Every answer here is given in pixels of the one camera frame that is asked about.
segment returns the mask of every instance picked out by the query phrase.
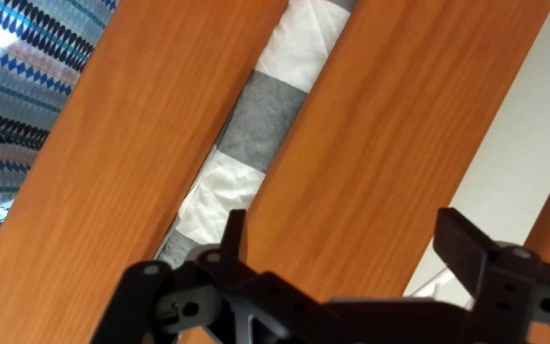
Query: blue striped fabric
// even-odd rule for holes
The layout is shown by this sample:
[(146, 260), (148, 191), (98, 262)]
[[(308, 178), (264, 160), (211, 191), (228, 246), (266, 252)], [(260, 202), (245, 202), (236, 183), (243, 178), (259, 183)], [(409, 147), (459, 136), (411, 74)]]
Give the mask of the blue striped fabric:
[(119, 0), (0, 0), (0, 223)]

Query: gray fabric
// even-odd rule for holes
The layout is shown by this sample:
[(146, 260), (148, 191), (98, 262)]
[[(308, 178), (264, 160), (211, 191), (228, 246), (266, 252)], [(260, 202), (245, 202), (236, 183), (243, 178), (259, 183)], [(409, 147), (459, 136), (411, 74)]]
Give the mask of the gray fabric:
[(255, 71), (218, 139), (218, 149), (266, 172), (306, 95), (291, 84)]
[(331, 0), (333, 4), (339, 4), (341, 7), (354, 11), (358, 0)]
[(171, 231), (169, 239), (165, 241), (161, 252), (157, 254), (159, 260), (169, 262), (174, 269), (186, 262), (186, 256), (199, 246), (196, 241), (188, 239), (180, 231)]

